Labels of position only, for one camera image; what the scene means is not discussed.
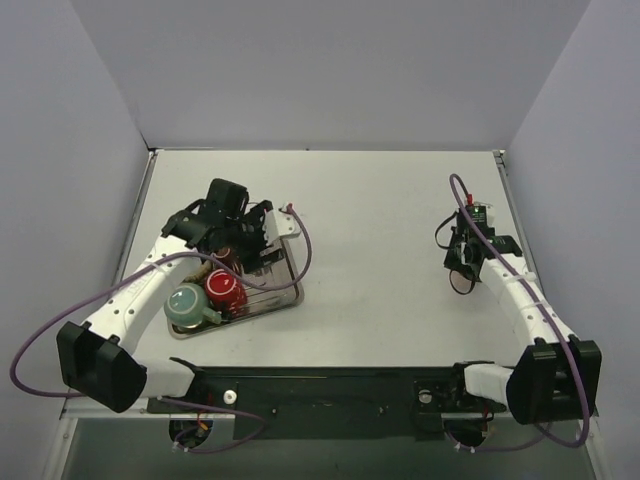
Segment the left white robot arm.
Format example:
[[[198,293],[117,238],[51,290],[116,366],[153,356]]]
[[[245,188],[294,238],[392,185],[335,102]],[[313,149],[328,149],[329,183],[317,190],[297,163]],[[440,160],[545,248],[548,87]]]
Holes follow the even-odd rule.
[[[205,197],[171,215],[144,262],[103,306],[56,336],[63,382],[121,413],[144,395],[169,395],[181,410],[200,408],[204,384],[187,367],[153,372],[134,357],[159,311],[182,330],[216,327],[244,309],[247,274],[281,259],[269,200],[252,204],[246,187],[216,178]]]

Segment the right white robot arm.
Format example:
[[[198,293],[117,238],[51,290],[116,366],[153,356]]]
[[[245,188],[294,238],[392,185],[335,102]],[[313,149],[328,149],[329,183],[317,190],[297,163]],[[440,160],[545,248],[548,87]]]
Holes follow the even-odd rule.
[[[494,295],[523,352],[513,367],[473,362],[447,383],[449,402],[468,409],[481,398],[508,408],[523,425],[593,415],[602,353],[559,318],[538,287],[516,240],[498,235],[484,205],[457,210],[444,266]]]

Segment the pink faceted mug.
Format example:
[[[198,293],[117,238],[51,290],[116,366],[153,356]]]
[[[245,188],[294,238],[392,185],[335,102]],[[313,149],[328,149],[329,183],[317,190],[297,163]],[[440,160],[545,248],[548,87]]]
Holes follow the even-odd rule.
[[[474,270],[467,267],[450,270],[448,280],[452,290],[461,296],[471,294],[479,283],[479,279]]]

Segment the red mug black handle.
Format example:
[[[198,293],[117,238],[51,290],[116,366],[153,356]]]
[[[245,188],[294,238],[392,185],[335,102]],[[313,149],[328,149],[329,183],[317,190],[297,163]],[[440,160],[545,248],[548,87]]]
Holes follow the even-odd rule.
[[[247,294],[242,283],[223,269],[214,270],[208,275],[204,289],[217,310],[236,311],[247,304]]]

